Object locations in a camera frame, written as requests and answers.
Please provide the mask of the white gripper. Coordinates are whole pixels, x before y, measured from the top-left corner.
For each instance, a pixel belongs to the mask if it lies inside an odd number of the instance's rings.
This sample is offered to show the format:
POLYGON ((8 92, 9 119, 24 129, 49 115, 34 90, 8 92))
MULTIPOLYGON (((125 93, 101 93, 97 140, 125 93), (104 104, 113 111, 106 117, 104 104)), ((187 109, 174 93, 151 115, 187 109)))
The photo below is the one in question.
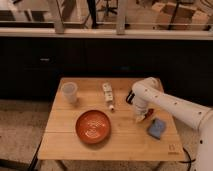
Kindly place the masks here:
POLYGON ((133 102, 133 108, 135 111, 135 121, 137 123, 143 121, 148 113, 148 103, 144 100, 135 100, 133 102))

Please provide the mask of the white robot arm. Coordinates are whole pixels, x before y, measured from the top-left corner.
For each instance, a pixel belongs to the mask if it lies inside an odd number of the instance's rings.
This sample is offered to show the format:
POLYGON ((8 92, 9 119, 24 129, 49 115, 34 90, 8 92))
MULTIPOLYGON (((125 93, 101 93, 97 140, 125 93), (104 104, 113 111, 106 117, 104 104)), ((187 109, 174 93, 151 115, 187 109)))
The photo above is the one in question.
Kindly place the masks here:
POLYGON ((196 171, 213 171, 213 108, 193 103, 159 90, 156 78, 137 81, 131 88, 137 116, 145 118, 148 104, 153 103, 200 133, 195 163, 196 171))

